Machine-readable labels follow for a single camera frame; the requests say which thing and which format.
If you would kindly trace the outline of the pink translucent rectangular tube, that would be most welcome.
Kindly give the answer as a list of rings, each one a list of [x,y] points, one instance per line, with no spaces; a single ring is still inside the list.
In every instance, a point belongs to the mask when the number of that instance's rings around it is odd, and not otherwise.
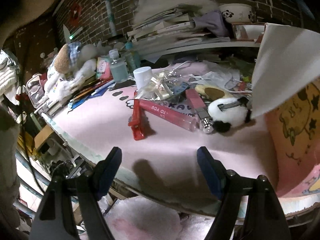
[[[139,106],[143,110],[172,124],[175,124],[180,128],[186,129],[191,132],[197,129],[197,119],[192,116],[177,112],[168,107],[161,106],[148,100],[139,100]]]

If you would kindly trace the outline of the yellow brown plush toy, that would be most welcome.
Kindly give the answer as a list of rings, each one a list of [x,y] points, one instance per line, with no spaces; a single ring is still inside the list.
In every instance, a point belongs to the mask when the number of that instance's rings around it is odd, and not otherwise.
[[[195,86],[195,90],[205,98],[215,101],[221,98],[233,98],[232,94],[227,92],[224,89],[221,89],[216,86],[209,86],[209,85],[200,85],[197,84]]]

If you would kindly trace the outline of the stack of books and papers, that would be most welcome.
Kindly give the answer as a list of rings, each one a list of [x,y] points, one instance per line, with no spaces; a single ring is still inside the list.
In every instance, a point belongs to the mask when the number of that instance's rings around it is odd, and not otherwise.
[[[200,17],[217,6],[180,3],[164,9],[142,8],[133,19],[128,42],[140,56],[181,46],[229,42],[227,37],[216,37],[208,29],[195,27],[194,17]]]

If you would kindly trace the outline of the red hair clip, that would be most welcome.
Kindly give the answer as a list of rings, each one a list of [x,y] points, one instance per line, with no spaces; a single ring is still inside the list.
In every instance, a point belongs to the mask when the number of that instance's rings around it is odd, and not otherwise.
[[[137,140],[142,140],[145,138],[143,132],[142,124],[142,114],[139,106],[139,100],[133,100],[133,112],[132,116],[129,119],[128,126],[131,127],[133,138]]]

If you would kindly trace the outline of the plush dog with plaid ear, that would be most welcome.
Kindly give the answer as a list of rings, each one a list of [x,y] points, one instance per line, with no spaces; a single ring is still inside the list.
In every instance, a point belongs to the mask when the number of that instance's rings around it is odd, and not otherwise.
[[[93,44],[73,42],[63,45],[47,72],[44,96],[61,101],[83,87],[95,76],[98,49]]]

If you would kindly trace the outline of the clear bottle pale liquid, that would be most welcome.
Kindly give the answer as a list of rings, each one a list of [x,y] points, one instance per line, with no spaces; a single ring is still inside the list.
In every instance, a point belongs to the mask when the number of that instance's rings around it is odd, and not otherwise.
[[[119,56],[119,51],[117,49],[112,49],[109,51],[109,56],[111,59],[110,70],[113,79],[116,83],[123,83],[129,79],[129,74],[127,72],[126,62]]]

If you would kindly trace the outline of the pink desk mat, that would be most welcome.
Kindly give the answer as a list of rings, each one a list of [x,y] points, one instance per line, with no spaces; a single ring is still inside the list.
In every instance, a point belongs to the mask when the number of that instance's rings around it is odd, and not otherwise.
[[[263,116],[229,134],[205,134],[147,113],[145,138],[135,140],[128,125],[134,91],[133,86],[107,91],[45,121],[90,163],[119,147],[123,158],[116,182],[178,211],[214,216],[219,208],[197,163],[196,152],[202,146],[225,168],[249,178],[263,174],[276,186],[276,152]]]

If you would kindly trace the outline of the panda ceramic bowl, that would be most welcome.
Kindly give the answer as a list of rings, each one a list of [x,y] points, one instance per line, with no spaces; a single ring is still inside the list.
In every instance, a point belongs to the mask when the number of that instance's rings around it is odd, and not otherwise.
[[[219,6],[223,18],[228,23],[252,23],[253,9],[250,5],[231,3]]]

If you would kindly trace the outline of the purple cloth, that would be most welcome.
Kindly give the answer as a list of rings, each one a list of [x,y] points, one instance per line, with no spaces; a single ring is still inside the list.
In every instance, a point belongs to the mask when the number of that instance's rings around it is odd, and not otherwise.
[[[193,21],[196,28],[208,29],[216,37],[228,36],[228,30],[219,9],[210,11],[200,17],[194,17]]]

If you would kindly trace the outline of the white pen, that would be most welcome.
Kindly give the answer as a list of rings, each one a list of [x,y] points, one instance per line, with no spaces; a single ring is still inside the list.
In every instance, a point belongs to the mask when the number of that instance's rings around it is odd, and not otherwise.
[[[96,89],[92,94],[91,96],[94,96],[95,94],[99,93],[101,90],[105,89],[105,88],[108,88],[110,85],[112,85],[113,83],[112,82],[108,82],[106,84],[104,84],[103,86],[99,87],[98,89]]]

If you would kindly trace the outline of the dark pink lipstick box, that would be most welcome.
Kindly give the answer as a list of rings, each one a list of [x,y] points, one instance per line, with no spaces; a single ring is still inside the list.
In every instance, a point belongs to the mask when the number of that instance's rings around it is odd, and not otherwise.
[[[185,96],[188,104],[199,120],[199,128],[206,134],[211,134],[214,131],[213,121],[207,112],[207,107],[200,95],[195,89],[189,88],[185,91]]]

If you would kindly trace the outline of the teal capped clear bottle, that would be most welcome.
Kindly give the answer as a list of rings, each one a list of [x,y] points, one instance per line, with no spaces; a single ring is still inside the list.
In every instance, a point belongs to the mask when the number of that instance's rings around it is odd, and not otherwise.
[[[133,73],[134,70],[140,68],[140,58],[138,53],[135,50],[133,50],[132,42],[125,43],[124,56],[130,73]]]

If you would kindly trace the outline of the white cylindrical container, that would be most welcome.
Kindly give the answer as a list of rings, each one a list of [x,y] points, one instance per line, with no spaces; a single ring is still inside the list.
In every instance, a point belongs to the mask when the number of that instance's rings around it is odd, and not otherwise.
[[[133,75],[138,90],[146,86],[153,77],[152,69],[149,66],[135,69]]]

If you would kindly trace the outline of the panda plush keychain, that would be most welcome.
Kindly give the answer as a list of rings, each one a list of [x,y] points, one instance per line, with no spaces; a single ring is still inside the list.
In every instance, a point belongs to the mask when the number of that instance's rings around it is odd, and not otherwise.
[[[208,114],[212,118],[214,130],[226,133],[251,121],[251,103],[244,96],[220,98],[208,105]]]

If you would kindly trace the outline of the pink tissue packet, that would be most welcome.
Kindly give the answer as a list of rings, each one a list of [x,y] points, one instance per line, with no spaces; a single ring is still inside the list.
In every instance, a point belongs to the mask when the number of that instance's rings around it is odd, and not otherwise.
[[[109,57],[98,57],[97,68],[96,68],[96,78],[107,80],[111,77],[110,70],[111,60]]]

